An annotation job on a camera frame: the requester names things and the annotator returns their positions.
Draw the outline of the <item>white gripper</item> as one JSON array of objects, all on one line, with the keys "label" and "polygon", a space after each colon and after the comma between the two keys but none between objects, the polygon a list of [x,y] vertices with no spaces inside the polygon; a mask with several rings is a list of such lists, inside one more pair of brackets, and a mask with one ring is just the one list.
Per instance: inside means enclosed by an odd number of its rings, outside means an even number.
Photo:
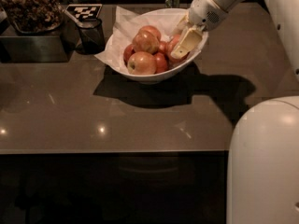
[{"label": "white gripper", "polygon": [[199,27],[211,31],[227,16],[228,13],[214,0],[192,0],[188,15],[184,15],[172,31],[172,35],[180,35],[180,37],[171,51],[171,56],[177,60],[185,57],[202,41],[203,32]]}]

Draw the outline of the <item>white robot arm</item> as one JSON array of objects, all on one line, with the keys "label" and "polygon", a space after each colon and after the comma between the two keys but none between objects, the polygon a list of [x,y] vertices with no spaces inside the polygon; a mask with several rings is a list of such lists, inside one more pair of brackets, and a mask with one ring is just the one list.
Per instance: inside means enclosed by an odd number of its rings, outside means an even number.
[{"label": "white robot arm", "polygon": [[[192,0],[175,30],[176,59],[245,0]],[[299,70],[299,0],[264,0],[292,70]],[[264,101],[235,126],[227,167],[226,224],[299,224],[299,97]]]}]

